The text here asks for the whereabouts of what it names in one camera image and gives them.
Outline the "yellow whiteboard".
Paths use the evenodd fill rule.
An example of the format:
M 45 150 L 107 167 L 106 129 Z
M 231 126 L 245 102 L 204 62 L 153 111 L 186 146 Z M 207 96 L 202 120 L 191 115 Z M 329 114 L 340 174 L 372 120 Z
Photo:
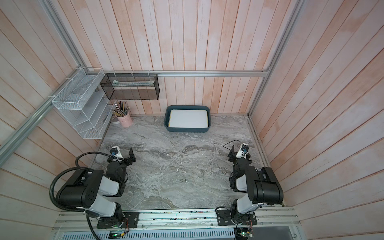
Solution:
M 206 110 L 171 110 L 168 127 L 192 129 L 208 128 L 208 112 Z

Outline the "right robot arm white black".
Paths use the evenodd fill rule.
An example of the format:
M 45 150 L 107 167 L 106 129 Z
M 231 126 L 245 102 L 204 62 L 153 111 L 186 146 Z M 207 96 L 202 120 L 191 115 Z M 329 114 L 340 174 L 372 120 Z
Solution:
M 229 162 L 233 163 L 230 187 L 245 194 L 231 205 L 231 220 L 235 224 L 250 222 L 251 215 L 262 205 L 281 204 L 284 200 L 283 189 L 272 168 L 258 169 L 251 165 L 250 157 L 247 144 L 241 144 L 238 151 L 232 146 L 228 154 Z

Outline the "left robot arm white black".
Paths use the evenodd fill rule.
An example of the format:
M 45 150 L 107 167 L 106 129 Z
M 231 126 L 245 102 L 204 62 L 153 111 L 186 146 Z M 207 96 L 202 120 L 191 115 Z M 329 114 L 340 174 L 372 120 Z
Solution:
M 107 171 L 80 166 L 80 158 L 87 155 L 107 157 Z M 125 218 L 121 205 L 107 197 L 122 196 L 129 178 L 127 167 L 134 162 L 136 156 L 132 148 L 126 158 L 118 146 L 112 147 L 108 154 L 95 151 L 84 153 L 75 159 L 75 167 L 64 170 L 54 178 L 49 190 L 50 200 L 61 210 L 83 212 L 118 225 Z

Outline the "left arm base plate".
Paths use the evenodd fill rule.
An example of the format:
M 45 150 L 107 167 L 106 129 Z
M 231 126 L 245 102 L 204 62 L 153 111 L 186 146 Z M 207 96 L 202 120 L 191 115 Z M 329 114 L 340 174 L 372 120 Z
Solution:
M 109 218 L 100 218 L 97 229 L 134 229 L 138 225 L 139 212 L 122 212 Z

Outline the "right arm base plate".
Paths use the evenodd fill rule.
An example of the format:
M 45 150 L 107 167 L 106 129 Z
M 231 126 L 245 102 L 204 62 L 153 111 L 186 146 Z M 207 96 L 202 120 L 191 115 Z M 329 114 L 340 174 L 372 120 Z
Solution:
M 227 208 L 216 208 L 215 213 L 219 226 L 257 225 L 257 219 L 254 214 L 239 214 Z

